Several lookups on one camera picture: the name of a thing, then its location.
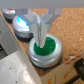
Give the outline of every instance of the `blue object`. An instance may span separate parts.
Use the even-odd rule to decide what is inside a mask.
[[[22,18],[17,17],[17,23],[22,28],[29,28],[27,22],[25,22]]]

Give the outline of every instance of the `green circle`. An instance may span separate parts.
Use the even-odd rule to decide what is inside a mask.
[[[34,52],[37,55],[45,56],[51,54],[55,50],[55,41],[50,37],[46,37],[45,45],[43,48],[40,48],[34,43]]]

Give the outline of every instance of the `hole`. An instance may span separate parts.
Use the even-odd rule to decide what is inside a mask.
[[[17,83],[17,81],[15,83]]]

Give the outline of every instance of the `metal plate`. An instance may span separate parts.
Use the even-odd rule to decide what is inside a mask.
[[[18,51],[0,60],[0,84],[36,84]]]

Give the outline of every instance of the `green lid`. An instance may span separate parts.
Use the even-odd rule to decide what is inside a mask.
[[[37,55],[45,56],[51,54],[55,50],[55,41],[50,37],[46,37],[45,45],[43,48],[40,48],[34,43],[34,52]]]

